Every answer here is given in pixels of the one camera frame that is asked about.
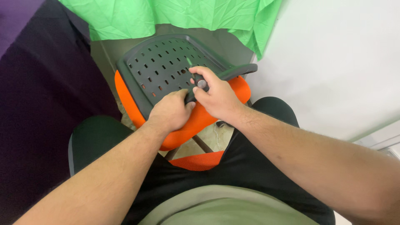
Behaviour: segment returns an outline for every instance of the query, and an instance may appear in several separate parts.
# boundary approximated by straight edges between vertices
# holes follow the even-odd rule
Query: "orange chair seat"
[[[233,91],[235,92],[238,99],[245,103],[250,99],[251,91],[247,82],[241,77],[233,78],[228,81]],[[128,88],[125,85],[120,73],[115,73],[115,86],[118,95],[121,99],[122,105],[132,120],[136,128],[141,127],[145,119],[140,113],[138,107],[135,104],[133,97],[131,96]],[[199,102],[196,102],[196,106],[192,111],[192,114],[187,123],[179,130],[171,132],[162,143],[160,148],[161,151],[169,151],[176,147],[179,147],[187,140],[192,138],[194,135],[199,133],[206,126],[209,126],[217,121],[216,118],[212,117]]]
[[[173,159],[169,162],[180,168],[192,171],[204,171],[214,168],[220,163],[224,151],[192,155],[180,159]]]

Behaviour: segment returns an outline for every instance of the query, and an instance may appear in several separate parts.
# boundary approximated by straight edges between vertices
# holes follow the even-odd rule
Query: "green t-shirt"
[[[317,224],[280,200],[251,189],[209,185],[161,203],[139,225]]]

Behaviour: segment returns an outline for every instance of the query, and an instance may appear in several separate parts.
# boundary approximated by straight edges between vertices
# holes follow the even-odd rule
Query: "green cloth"
[[[156,24],[227,28],[262,58],[282,0],[59,0],[89,23],[93,41],[142,38]]]
[[[297,224],[312,219],[262,192],[208,185],[185,191],[153,209],[139,225]]]

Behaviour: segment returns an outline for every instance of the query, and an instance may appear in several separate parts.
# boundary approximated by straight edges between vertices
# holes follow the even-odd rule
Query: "hairy arm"
[[[165,96],[136,132],[50,192],[15,224],[120,224],[165,137],[188,120],[187,89]]]
[[[286,176],[353,223],[400,222],[400,162],[380,152],[293,127],[248,108],[208,68],[194,88],[214,117],[238,130]]]

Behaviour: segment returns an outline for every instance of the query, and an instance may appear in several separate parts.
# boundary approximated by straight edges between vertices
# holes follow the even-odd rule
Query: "left hand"
[[[195,102],[185,105],[184,99],[188,89],[174,91],[164,96],[150,112],[146,123],[151,123],[165,132],[172,132],[183,127],[188,121]]]

